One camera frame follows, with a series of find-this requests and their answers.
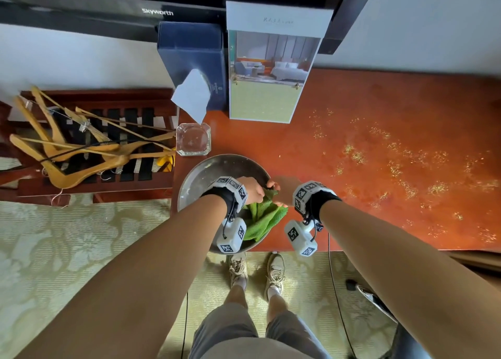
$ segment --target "hand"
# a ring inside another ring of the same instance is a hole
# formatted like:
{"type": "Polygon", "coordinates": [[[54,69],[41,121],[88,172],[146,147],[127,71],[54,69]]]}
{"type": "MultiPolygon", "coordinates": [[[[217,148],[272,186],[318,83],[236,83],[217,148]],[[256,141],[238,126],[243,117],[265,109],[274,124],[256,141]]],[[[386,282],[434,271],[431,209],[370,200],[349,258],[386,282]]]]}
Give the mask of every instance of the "hand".
{"type": "Polygon", "coordinates": [[[240,177],[236,180],[246,187],[248,194],[246,204],[261,203],[263,201],[263,198],[265,197],[265,191],[258,184],[255,178],[240,177]]]}
{"type": "Polygon", "coordinates": [[[289,207],[293,205],[294,190],[301,185],[302,182],[295,177],[285,177],[280,175],[272,178],[266,184],[266,187],[273,187],[279,193],[273,197],[273,203],[279,206],[289,207]]]}

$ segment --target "forearm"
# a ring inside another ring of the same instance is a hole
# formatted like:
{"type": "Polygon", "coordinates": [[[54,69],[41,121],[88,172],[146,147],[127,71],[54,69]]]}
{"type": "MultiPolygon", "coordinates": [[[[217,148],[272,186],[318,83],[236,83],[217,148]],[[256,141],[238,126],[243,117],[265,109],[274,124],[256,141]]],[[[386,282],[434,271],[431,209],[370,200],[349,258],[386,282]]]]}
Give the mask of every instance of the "forearm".
{"type": "Polygon", "coordinates": [[[404,230],[339,201],[320,219],[353,265],[433,357],[501,351],[501,293],[404,230]]]}
{"type": "Polygon", "coordinates": [[[19,357],[156,357],[226,211],[209,195],[160,224],[94,276],[19,357]]]}

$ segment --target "beige sneaker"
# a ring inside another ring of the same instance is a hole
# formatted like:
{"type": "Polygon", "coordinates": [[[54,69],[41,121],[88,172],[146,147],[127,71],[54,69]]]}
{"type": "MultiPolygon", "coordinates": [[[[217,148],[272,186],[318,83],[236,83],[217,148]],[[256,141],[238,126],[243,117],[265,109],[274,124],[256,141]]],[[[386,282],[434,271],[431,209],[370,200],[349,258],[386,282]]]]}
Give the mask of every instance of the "beige sneaker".
{"type": "Polygon", "coordinates": [[[242,252],[228,256],[228,265],[230,276],[229,286],[232,287],[235,283],[235,280],[242,276],[246,279],[247,284],[247,254],[245,252],[242,252]]]}
{"type": "Polygon", "coordinates": [[[268,289],[273,286],[282,294],[285,280],[285,261],[282,255],[272,254],[268,260],[268,280],[266,281],[265,300],[268,301],[268,289]]]}

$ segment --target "metal basin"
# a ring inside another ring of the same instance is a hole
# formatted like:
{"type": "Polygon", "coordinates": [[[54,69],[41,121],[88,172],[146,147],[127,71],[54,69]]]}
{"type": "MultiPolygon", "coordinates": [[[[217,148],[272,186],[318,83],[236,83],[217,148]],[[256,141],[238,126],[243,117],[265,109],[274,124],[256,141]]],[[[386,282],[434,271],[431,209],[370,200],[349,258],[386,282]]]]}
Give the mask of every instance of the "metal basin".
{"type": "MultiPolygon", "coordinates": [[[[179,198],[177,199],[177,210],[184,209],[189,204],[195,202],[207,187],[222,175],[231,175],[234,178],[238,177],[254,177],[258,183],[265,187],[270,176],[266,173],[257,162],[250,158],[240,156],[238,154],[220,154],[210,157],[197,166],[186,176],[179,190],[179,198]]],[[[242,210],[238,216],[245,217],[247,210],[242,210]]],[[[216,246],[216,240],[219,236],[214,236],[210,252],[222,252],[216,246]]],[[[248,251],[259,244],[255,240],[244,240],[239,252],[248,251]]]]}

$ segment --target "green towel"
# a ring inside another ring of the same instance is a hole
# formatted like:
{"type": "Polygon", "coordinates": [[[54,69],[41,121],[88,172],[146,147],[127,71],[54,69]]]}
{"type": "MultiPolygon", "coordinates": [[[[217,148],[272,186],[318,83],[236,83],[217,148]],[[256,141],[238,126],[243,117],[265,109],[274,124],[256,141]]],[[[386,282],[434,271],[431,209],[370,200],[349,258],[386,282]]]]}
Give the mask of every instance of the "green towel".
{"type": "Polygon", "coordinates": [[[252,214],[252,219],[245,220],[247,231],[243,237],[244,240],[258,242],[287,214],[287,207],[277,206],[272,202],[273,196],[277,193],[275,190],[265,189],[265,198],[262,203],[247,204],[243,207],[252,214]]]}

